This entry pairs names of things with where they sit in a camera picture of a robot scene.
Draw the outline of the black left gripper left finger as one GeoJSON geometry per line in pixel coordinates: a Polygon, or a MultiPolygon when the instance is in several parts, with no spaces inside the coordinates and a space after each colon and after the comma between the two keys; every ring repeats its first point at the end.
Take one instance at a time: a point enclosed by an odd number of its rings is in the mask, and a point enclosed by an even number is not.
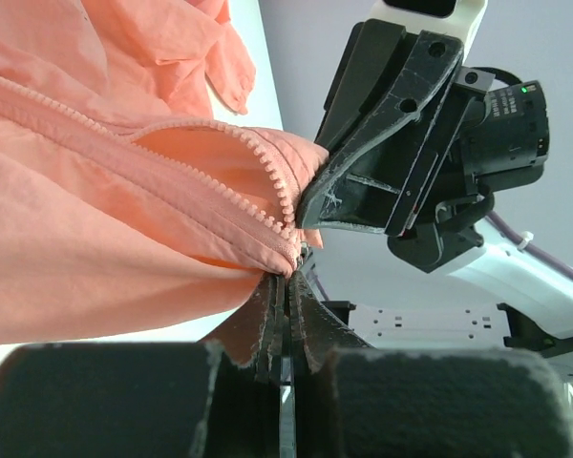
{"type": "Polygon", "coordinates": [[[276,457],[285,282],[196,343],[35,343],[0,364],[0,457],[276,457]]]}

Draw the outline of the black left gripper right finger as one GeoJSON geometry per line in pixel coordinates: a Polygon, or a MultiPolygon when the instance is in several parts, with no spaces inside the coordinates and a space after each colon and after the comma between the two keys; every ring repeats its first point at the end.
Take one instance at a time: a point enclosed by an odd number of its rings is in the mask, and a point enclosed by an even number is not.
{"type": "Polygon", "coordinates": [[[573,457],[573,412],[539,356],[375,349],[288,283],[300,457],[573,457]]]}

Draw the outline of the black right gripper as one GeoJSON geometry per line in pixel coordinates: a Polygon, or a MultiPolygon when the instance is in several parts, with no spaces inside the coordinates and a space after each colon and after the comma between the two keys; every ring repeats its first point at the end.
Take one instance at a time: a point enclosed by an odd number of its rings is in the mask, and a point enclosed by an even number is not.
{"type": "Polygon", "coordinates": [[[462,62],[449,35],[378,19],[352,28],[315,138],[329,159],[299,227],[397,237],[389,250],[423,272],[483,246],[476,225],[495,194],[542,176],[549,124],[538,81],[462,62]],[[461,82],[484,90],[464,115],[461,82]]]}

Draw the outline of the pink zip-up hooded jacket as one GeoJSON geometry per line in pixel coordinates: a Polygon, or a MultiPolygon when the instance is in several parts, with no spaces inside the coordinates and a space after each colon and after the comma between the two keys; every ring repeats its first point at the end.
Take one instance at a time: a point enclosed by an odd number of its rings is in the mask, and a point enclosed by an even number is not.
{"type": "Polygon", "coordinates": [[[327,151],[212,113],[255,76],[225,1],[0,1],[0,344],[231,310],[321,245],[327,151]]]}

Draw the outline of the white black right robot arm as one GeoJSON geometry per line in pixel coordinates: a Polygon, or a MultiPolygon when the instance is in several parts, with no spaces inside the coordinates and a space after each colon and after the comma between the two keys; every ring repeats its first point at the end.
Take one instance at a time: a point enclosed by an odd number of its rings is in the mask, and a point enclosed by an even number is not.
{"type": "Polygon", "coordinates": [[[442,284],[437,302],[358,308],[370,344],[530,350],[573,383],[573,267],[495,210],[543,174],[546,100],[538,81],[466,64],[485,10],[378,1],[353,27],[316,135],[329,160],[297,222],[380,236],[442,284]]]}

